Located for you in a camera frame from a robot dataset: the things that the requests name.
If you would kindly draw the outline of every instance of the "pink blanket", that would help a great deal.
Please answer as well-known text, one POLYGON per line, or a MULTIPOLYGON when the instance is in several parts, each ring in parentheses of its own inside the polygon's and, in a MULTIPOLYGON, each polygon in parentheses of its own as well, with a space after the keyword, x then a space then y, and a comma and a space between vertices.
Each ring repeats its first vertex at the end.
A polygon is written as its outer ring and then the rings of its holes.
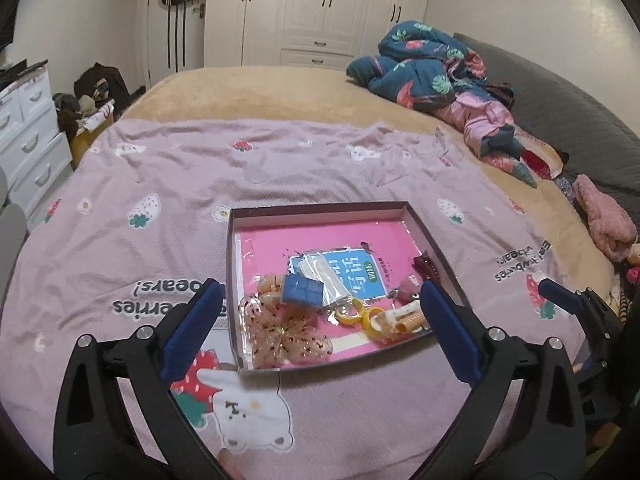
MULTIPOLYGON (((124 120, 86 153, 20 254, 0 329, 7 412, 51 466, 57 396, 78 336, 127 337, 206 277, 225 281, 227 208, 375 200, 412 204, 487 326, 532 342, 558 336, 574 357, 579 325, 536 294, 546 276, 571 287, 554 248, 443 132, 124 120)), ((175 390, 209 449, 230 449, 248 480, 407 478, 469 391, 429 338, 356 362, 240 376, 225 321, 175 390), (231 417, 230 404, 246 417, 231 417)), ((123 390, 143 446, 159 458, 123 390)))

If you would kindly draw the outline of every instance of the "blue label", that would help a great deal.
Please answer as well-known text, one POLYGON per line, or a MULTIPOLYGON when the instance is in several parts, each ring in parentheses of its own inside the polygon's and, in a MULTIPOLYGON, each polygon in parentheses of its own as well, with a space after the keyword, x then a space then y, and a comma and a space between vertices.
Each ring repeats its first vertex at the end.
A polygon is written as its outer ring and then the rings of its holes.
MULTIPOLYGON (((385 285, 380 279, 376 261, 364 249, 327 251, 322 253, 340 278, 344 286, 360 300, 371 300, 386 296, 385 285)), ((294 272, 302 258, 289 259, 290 270, 294 272)))

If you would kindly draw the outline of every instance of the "beige wall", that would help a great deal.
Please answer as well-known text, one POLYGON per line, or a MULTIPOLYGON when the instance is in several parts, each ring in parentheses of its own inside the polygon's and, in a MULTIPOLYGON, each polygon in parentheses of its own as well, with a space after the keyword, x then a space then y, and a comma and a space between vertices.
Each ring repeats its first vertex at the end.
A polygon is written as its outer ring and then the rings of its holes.
POLYGON ((640 135, 640 32, 620 0, 429 0, 425 20, 548 68, 640 135))
POLYGON ((137 0, 20 0, 14 61, 49 59, 53 92, 73 93, 82 72, 99 62, 120 70, 130 92, 144 84, 135 49, 137 0))

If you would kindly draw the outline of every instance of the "blue gripper pad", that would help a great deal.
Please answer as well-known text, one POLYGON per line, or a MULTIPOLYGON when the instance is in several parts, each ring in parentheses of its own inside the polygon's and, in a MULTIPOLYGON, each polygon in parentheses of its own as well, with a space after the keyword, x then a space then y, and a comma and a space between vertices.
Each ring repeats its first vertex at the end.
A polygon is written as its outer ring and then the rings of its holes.
POLYGON ((549 278, 540 281, 538 284, 538 294, 551 301, 551 303, 555 303, 569 314, 577 316, 582 313, 582 301, 580 297, 549 278))
POLYGON ((422 284, 420 308, 427 323, 458 380, 475 388, 482 379, 482 355, 451 305, 453 300, 448 295, 444 298, 432 281, 422 284))
POLYGON ((164 345, 160 378, 167 387, 184 379, 222 311, 222 299, 221 285, 211 280, 200 299, 164 345))

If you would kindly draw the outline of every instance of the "gray quilted headboard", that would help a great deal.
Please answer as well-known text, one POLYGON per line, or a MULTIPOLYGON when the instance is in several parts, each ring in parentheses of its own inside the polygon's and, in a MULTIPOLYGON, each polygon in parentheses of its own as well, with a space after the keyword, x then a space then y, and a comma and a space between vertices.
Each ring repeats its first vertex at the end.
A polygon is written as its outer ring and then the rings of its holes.
POLYGON ((569 153, 566 176, 573 180, 578 174, 588 175, 640 226, 640 138, 566 79, 496 46, 463 34, 455 38, 480 54, 490 81, 513 86, 516 101, 511 112, 516 123, 569 153))
POLYGON ((10 204, 2 207, 6 194, 6 177, 0 168, 0 324, 6 289, 27 235, 27 221, 20 206, 10 204))

